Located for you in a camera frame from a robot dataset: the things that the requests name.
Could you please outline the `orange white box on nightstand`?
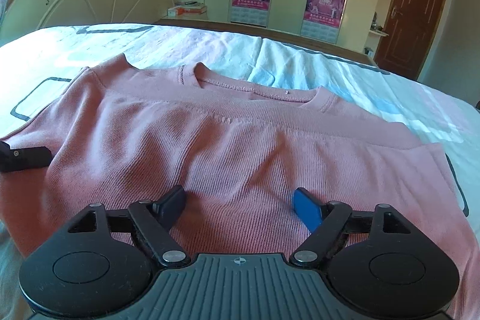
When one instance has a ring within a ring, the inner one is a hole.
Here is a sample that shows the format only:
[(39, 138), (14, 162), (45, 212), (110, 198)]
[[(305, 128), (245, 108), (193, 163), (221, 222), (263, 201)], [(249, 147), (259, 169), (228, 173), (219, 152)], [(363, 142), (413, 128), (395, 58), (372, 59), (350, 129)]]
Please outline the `orange white box on nightstand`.
[(177, 17), (184, 14), (202, 15), (206, 13), (208, 7), (198, 1), (179, 2), (174, 7), (168, 9), (168, 17)]

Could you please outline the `dark brown wooden door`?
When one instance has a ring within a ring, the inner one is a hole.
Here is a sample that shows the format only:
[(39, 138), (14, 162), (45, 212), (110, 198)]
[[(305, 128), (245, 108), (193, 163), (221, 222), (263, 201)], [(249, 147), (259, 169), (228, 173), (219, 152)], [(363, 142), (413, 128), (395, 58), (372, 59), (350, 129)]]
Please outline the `dark brown wooden door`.
[(420, 75), (443, 12), (445, 0), (394, 0), (385, 21), (375, 62), (385, 71), (415, 80)]

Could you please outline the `wooden bed frame edge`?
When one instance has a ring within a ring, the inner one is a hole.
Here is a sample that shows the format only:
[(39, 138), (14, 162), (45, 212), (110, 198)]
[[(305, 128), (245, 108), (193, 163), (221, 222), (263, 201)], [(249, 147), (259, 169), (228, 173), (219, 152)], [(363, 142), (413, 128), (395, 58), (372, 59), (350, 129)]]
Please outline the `wooden bed frame edge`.
[(247, 36), (261, 37), (264, 39), (275, 40), (284, 44), (291, 44), (305, 49), (320, 51), (326, 54), (331, 54), (347, 60), (362, 63), (376, 67), (377, 64), (371, 60), (366, 54), (355, 52), (350, 49), (344, 49), (341, 46), (336, 46), (327, 42), (313, 40), (311, 38), (301, 37), (288, 32), (279, 32), (267, 28), (257, 27), (253, 25), (245, 25), (239, 23), (223, 23), (208, 20), (196, 19), (167, 19), (163, 18), (156, 22), (156, 25), (174, 26), (180, 28), (196, 28), (214, 32), (232, 32), (244, 34)]

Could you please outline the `pink sweater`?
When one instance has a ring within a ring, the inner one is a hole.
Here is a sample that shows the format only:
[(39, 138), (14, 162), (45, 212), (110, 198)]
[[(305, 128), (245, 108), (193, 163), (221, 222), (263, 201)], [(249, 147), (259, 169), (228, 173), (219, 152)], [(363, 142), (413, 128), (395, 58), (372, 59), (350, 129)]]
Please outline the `pink sweater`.
[(54, 156), (1, 176), (1, 221), (23, 255), (90, 203), (120, 209), (177, 184), (189, 200), (173, 235), (187, 251), (290, 253), (308, 233), (289, 207), (301, 187), (355, 210), (394, 206), (456, 264), (450, 315), (479, 317), (479, 243), (441, 145), (324, 88), (267, 88), (201, 63), (139, 70), (118, 55), (6, 141)]

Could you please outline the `patterned white bed sheet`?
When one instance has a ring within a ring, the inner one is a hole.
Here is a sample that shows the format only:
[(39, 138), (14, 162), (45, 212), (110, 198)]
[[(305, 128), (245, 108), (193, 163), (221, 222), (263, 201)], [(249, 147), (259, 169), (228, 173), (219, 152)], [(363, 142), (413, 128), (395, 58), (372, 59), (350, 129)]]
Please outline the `patterned white bed sheet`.
[[(479, 113), (468, 103), (374, 67), (236, 33), (140, 24), (44, 28), (1, 48), (1, 140), (59, 98), (82, 71), (118, 55), (139, 70), (201, 63), (217, 75), (287, 92), (324, 88), (420, 140), (441, 145), (456, 200), (479, 247)], [(1, 317), (27, 319), (27, 255), (1, 219)]]

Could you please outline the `lower right pink poster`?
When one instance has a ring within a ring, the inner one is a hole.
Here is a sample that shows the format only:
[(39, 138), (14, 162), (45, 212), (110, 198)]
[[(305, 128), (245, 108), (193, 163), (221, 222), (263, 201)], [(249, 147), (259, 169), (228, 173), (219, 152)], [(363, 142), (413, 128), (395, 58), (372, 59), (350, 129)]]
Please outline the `lower right pink poster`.
[(346, 0), (307, 0), (300, 35), (335, 44)]

